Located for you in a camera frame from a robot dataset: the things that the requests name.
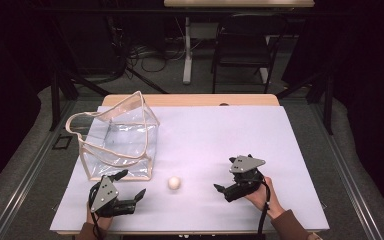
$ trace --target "table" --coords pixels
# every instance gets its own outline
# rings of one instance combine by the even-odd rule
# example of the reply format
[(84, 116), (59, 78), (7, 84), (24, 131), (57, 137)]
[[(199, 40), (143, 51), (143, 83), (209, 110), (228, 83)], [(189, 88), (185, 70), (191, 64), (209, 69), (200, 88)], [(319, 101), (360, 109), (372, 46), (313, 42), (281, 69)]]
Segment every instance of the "table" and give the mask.
[[(109, 95), (101, 110), (124, 97)], [(274, 179), (280, 201), (285, 208), (293, 209), (306, 229), (329, 228), (287, 115), (274, 95), (177, 94), (144, 98), (161, 122), (153, 177), (150, 181), (115, 182), (120, 200), (131, 199), (143, 188), (147, 191), (133, 215), (114, 218), (110, 233), (256, 233), (260, 212), (245, 199), (228, 203), (213, 187), (214, 183), (232, 184), (228, 158), (240, 152), (248, 154), (248, 150), (267, 161), (260, 171)], [(238, 124), (244, 119), (246, 124)], [(176, 127), (183, 126), (179, 122), (189, 128)], [(182, 179), (176, 191), (167, 187), (173, 175)], [(80, 231), (86, 216), (84, 203), (93, 184), (78, 159), (51, 231), (70, 235)], [(263, 231), (274, 229), (267, 221)]]
[[(166, 7), (176, 8), (306, 8), (313, 7), (313, 0), (164, 0)], [(185, 68), (183, 72), (183, 83), (191, 83), (192, 71), (192, 52), (191, 52), (191, 22), (189, 17), (186, 17), (185, 23)], [(267, 79), (267, 70), (260, 69), (260, 74), (263, 79)]]

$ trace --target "ping pong ball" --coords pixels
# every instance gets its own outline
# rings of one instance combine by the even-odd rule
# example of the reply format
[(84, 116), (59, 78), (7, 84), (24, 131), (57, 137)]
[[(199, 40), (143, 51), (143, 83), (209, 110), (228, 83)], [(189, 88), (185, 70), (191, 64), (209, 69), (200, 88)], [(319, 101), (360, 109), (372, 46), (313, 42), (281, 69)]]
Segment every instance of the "ping pong ball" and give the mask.
[(180, 178), (179, 177), (171, 177), (168, 179), (168, 187), (171, 190), (179, 189), (180, 187)]

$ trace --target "hand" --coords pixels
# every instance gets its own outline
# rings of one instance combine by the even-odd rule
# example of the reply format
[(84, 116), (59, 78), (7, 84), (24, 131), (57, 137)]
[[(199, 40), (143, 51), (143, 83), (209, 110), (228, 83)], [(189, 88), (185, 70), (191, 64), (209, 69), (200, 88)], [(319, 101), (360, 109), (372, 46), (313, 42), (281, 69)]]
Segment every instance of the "hand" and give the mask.
[[(86, 204), (86, 209), (87, 209), (86, 222), (95, 224), (92, 219), (89, 204)], [(98, 222), (98, 227), (100, 227), (102, 230), (107, 231), (111, 227), (113, 217), (110, 217), (110, 218), (98, 217), (98, 215), (96, 215), (95, 213), (94, 215), (95, 215), (95, 219)]]
[[(279, 200), (277, 199), (271, 178), (265, 177), (264, 179), (270, 188), (270, 210), (267, 211), (267, 215), (269, 215), (270, 219), (273, 220), (284, 213), (285, 209), (282, 208)], [(245, 198), (252, 202), (252, 204), (254, 204), (254, 206), (257, 207), (260, 211), (262, 211), (267, 200), (266, 186), (261, 184), (257, 191), (246, 195)]]

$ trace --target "transparent tote bag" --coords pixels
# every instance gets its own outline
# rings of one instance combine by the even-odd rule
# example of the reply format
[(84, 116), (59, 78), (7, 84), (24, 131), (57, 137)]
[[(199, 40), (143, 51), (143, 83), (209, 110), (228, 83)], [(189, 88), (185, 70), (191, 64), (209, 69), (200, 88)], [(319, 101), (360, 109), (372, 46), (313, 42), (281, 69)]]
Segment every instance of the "transparent tote bag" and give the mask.
[(65, 127), (77, 135), (89, 180), (124, 169), (129, 173), (122, 180), (150, 180), (159, 124), (141, 92), (135, 92), (107, 111), (74, 114)]

